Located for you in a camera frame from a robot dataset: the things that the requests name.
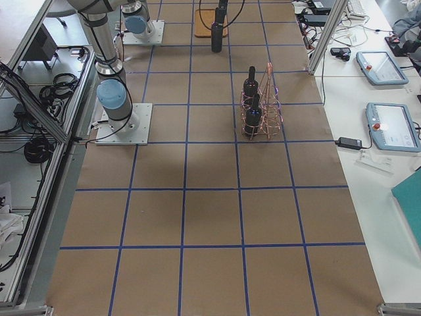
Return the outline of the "dark wine bottle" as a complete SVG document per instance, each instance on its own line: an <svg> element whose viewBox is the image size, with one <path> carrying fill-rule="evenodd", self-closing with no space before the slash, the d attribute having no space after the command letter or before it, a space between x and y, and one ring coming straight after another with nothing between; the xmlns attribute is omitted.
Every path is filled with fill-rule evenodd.
<svg viewBox="0 0 421 316"><path fill-rule="evenodd" d="M215 8L214 22L211 25L211 51L219 53L222 50L222 38L224 27L224 11Z"/></svg>
<svg viewBox="0 0 421 316"><path fill-rule="evenodd" d="M260 108L260 95L256 93L251 99L251 104L245 104L245 120L244 120L244 134L252 140L253 137L258 133L260 126L260 118L262 110Z"/></svg>
<svg viewBox="0 0 421 316"><path fill-rule="evenodd" d="M259 83L255 80L255 67L249 67L247 79L243 83L243 98L253 97L258 91Z"/></svg>

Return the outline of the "wooden tray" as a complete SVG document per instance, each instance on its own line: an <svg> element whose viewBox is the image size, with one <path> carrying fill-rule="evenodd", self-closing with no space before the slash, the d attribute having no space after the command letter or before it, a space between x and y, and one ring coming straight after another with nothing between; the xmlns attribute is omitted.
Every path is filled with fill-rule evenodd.
<svg viewBox="0 0 421 316"><path fill-rule="evenodd" d="M195 11L194 36L210 38L211 25L215 20L215 9L197 9Z"/></svg>

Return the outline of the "far teach pendant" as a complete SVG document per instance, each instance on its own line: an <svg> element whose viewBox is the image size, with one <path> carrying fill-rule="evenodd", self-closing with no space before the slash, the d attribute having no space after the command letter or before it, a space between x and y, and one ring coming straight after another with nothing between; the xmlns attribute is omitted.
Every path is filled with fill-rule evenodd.
<svg viewBox="0 0 421 316"><path fill-rule="evenodd" d="M405 85L409 82L401 67L386 51L359 51L356 60L372 85Z"/></svg>

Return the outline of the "teach pendant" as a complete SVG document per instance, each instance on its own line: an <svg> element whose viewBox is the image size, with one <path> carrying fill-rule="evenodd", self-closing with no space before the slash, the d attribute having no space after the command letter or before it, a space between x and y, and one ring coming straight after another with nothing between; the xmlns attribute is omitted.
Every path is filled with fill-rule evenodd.
<svg viewBox="0 0 421 316"><path fill-rule="evenodd" d="M372 85L405 85L409 82L401 67L386 51L359 51L356 60Z"/></svg>
<svg viewBox="0 0 421 316"><path fill-rule="evenodd" d="M406 105L368 103L366 118L378 149L420 153L420 140Z"/></svg>

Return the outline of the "black power adapter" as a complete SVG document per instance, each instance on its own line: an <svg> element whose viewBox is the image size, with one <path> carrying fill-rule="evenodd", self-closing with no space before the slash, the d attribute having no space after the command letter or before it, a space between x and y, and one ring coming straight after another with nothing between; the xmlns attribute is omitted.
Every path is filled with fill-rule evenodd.
<svg viewBox="0 0 421 316"><path fill-rule="evenodd" d="M361 140L354 139L354 138L346 138L346 137L339 137L335 141L336 146L343 147L352 150L361 150L362 149L362 142Z"/></svg>

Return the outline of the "near teach pendant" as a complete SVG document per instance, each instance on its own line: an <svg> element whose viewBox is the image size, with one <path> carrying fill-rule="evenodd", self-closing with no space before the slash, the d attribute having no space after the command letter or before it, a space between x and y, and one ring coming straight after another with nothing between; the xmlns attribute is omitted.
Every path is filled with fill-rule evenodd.
<svg viewBox="0 0 421 316"><path fill-rule="evenodd" d="M420 153L420 140L406 105L368 103L366 118L378 149Z"/></svg>

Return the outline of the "teal board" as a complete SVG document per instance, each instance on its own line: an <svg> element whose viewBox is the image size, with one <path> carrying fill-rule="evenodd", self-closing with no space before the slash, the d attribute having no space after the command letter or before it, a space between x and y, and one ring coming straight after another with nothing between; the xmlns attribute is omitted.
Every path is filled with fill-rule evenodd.
<svg viewBox="0 0 421 316"><path fill-rule="evenodd" d="M407 179L391 189L393 196L413 229L420 228L420 171L414 172Z"/></svg>

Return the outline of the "aluminium frame post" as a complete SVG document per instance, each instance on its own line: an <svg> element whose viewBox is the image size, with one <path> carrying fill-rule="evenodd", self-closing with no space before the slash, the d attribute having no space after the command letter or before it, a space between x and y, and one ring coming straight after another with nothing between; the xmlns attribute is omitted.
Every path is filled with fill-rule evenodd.
<svg viewBox="0 0 421 316"><path fill-rule="evenodd" d="M343 11L345 10L346 4L347 0L339 0L336 1L333 5L333 8L331 9L328 19L323 28L322 34L319 38L318 44L312 53L312 57L308 66L309 74L314 75L314 73L316 72L319 63L326 52L330 38L333 32L335 31L337 24L339 23L339 19L341 18Z"/></svg>

